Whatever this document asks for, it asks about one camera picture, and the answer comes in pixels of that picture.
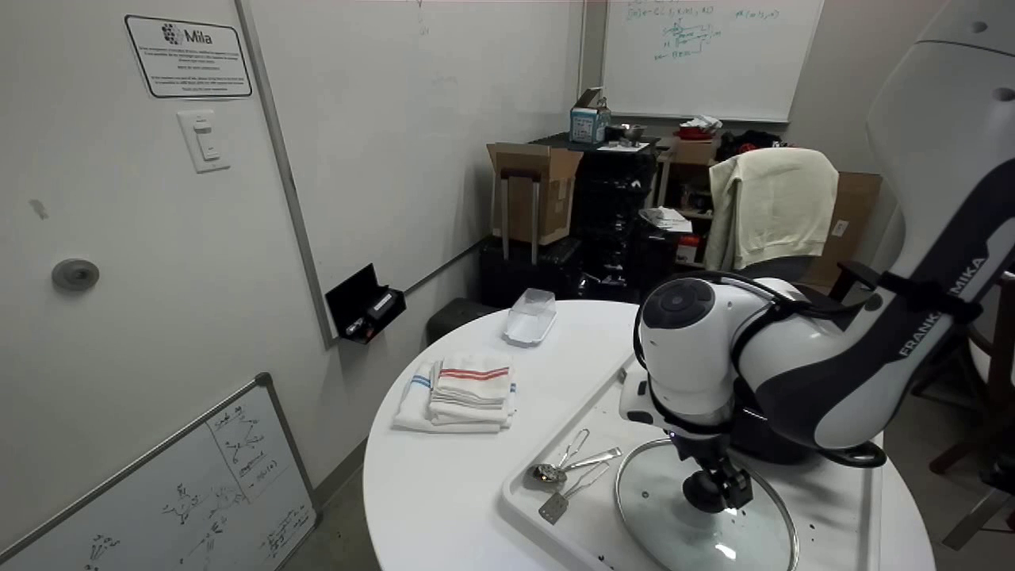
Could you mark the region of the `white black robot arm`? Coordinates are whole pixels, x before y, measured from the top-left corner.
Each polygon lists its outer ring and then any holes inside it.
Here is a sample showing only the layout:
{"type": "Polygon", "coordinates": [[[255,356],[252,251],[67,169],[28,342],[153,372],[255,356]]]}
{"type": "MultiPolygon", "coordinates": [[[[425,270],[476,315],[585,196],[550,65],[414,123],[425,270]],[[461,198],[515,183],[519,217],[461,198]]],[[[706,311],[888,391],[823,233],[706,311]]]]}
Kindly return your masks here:
{"type": "Polygon", "coordinates": [[[633,315],[647,379],[625,416],[663,429],[695,465],[692,507],[751,500],[731,459],[738,396],[770,430],[838,462],[868,465],[918,369],[1015,254],[1015,0],[944,0],[868,108],[905,241],[859,303],[806,297],[768,277],[676,277],[633,315]]]}

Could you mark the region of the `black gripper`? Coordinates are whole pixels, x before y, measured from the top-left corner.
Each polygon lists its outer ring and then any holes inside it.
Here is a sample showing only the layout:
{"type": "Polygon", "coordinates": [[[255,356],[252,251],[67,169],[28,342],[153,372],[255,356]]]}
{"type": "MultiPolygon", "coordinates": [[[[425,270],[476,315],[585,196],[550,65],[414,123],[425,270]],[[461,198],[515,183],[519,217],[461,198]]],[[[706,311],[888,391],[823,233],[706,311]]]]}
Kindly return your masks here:
{"type": "Polygon", "coordinates": [[[742,507],[751,500],[751,477],[727,453],[723,437],[710,441],[676,441],[681,459],[695,459],[698,469],[681,482],[681,495],[692,507],[704,513],[719,513],[727,507],[742,507]]]}

